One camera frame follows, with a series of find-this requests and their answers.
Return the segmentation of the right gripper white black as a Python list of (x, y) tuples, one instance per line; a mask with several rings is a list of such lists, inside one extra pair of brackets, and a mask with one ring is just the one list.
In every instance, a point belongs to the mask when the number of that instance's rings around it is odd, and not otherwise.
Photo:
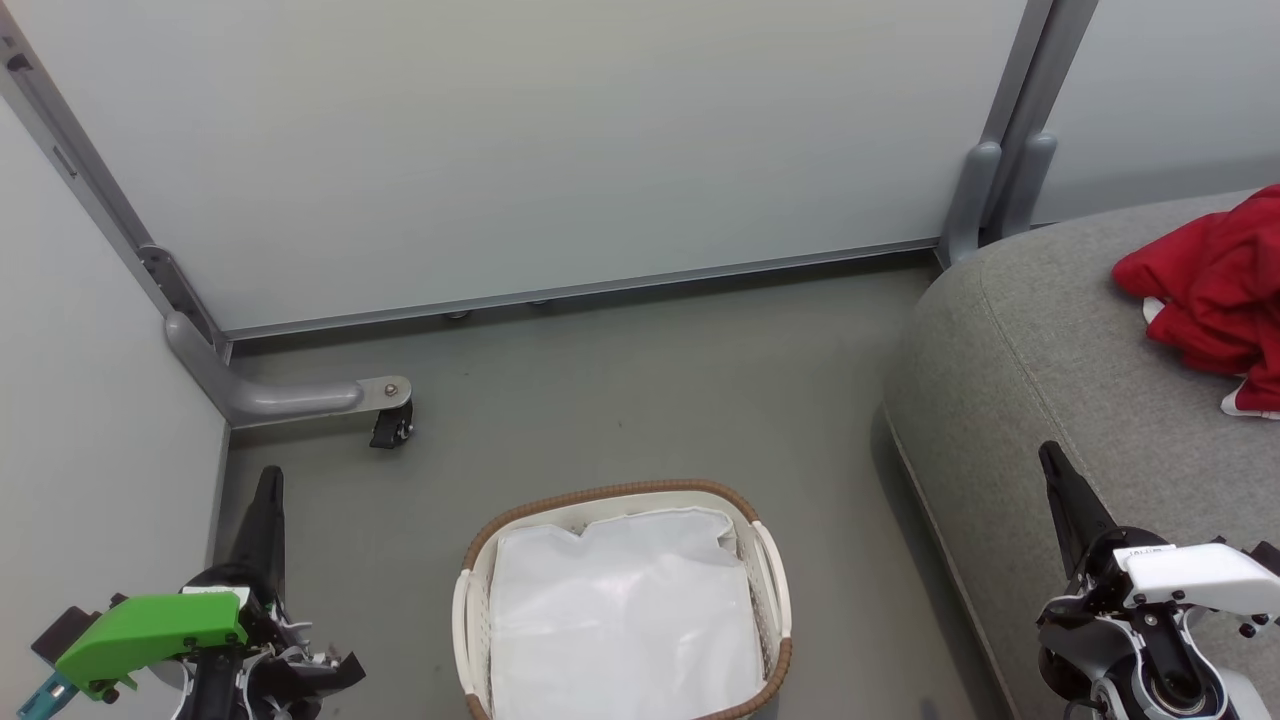
[(1178, 546), (1117, 527), (1061, 445), (1038, 448), (1068, 588), (1037, 621), (1044, 664), (1192, 661), (1194, 612), (1236, 616), (1251, 634), (1277, 624), (1277, 550)]

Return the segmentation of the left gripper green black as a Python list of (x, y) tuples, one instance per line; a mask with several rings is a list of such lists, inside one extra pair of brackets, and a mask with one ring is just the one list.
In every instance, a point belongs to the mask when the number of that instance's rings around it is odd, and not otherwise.
[(115, 594), (104, 612), (68, 609), (32, 644), (50, 678), (19, 707), (51, 719), (74, 698), (111, 705), (134, 674), (170, 667), (178, 719), (315, 719), (325, 698), (361, 683), (358, 659), (312, 650), (291, 620), (285, 578), (285, 478), (262, 469), (228, 562), (172, 594)]

